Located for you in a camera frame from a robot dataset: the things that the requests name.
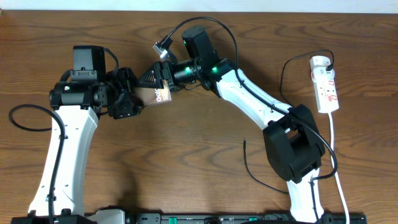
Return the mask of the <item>bronze Galaxy smartphone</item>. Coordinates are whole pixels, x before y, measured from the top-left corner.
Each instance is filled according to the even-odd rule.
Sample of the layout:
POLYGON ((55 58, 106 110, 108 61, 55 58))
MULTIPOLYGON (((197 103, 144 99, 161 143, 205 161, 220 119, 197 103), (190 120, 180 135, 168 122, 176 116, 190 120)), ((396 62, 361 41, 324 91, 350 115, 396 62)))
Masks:
POLYGON ((162 80, 163 88, 135 88, 136 96, 142 101, 144 106, 154 106, 172 101, 169 85, 166 80, 162 80))

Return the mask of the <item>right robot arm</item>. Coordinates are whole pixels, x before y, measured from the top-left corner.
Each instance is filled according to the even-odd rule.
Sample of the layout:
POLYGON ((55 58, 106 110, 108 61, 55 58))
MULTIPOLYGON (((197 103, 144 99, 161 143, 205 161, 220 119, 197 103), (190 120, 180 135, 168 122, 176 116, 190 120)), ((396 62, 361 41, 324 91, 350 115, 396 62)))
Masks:
POLYGON ((293 218, 318 223, 324 210, 317 181, 326 146, 311 111, 304 105, 292 107, 260 89, 245 76, 237 60, 218 55, 203 27, 189 28, 182 40, 190 58, 178 62, 169 50, 172 39, 167 35, 153 46, 160 61, 137 85, 179 91, 200 82, 204 89, 237 106, 262 130, 269 164, 287 183, 293 218))

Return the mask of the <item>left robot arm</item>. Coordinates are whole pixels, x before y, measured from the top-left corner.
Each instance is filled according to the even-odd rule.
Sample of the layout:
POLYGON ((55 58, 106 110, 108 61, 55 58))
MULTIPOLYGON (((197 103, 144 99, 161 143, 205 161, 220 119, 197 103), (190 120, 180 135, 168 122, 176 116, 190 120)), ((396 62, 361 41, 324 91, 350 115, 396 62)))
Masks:
POLYGON ((88 152, 100 117, 128 118, 143 109, 142 102, 132 99, 132 70, 106 70, 105 55, 110 53, 96 45, 74 46, 73 68, 50 91, 50 109, 36 106, 52 118, 49 150, 28 214, 12 223, 132 223, 121 208, 87 215, 83 201, 88 152))

